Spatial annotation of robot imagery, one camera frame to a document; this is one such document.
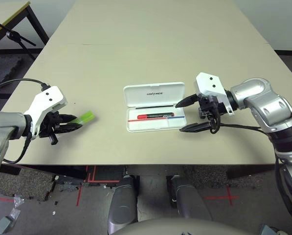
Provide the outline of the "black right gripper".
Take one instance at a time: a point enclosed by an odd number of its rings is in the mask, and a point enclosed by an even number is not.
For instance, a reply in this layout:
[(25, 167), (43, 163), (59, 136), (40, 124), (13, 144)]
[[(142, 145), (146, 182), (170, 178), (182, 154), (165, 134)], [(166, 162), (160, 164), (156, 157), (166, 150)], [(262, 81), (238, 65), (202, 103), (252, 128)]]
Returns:
[[(201, 119), (208, 119), (209, 122), (193, 123), (180, 129), (181, 132), (202, 132), (210, 130), (211, 134), (216, 134), (221, 126), (221, 112), (218, 99), (215, 96), (199, 96), (199, 116)], [(176, 104), (176, 108), (187, 107), (198, 101), (196, 94), (190, 95)]]

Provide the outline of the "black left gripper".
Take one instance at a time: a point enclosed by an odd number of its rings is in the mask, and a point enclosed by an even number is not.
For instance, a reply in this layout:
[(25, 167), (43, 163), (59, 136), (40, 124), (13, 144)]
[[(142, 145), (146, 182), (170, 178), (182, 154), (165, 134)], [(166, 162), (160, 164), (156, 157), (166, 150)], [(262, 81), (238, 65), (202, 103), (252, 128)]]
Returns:
[(73, 121), (76, 118), (74, 115), (59, 114), (58, 112), (47, 113), (40, 126), (40, 138), (49, 138), (51, 145), (56, 145), (58, 143), (56, 134), (73, 132), (83, 127), (79, 123), (60, 125), (59, 121)]

